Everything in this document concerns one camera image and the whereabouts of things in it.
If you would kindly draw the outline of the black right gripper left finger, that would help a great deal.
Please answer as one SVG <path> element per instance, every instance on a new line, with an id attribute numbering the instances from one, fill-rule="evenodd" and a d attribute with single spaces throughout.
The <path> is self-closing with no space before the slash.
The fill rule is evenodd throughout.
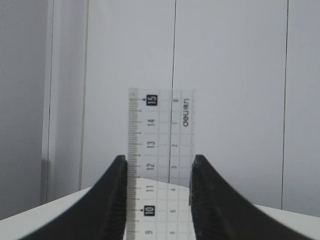
<path id="1" fill-rule="evenodd" d="M 2 240 L 122 240 L 128 163 L 118 155 L 90 188 L 0 222 Z"/>

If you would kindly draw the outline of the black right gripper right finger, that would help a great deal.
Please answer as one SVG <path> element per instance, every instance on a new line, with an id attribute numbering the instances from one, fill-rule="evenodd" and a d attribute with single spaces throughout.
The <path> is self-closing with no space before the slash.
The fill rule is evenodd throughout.
<path id="1" fill-rule="evenodd" d="M 190 174 L 189 204 L 197 240 L 318 240 L 320 220 L 273 215 L 235 190 L 202 154 Z"/>

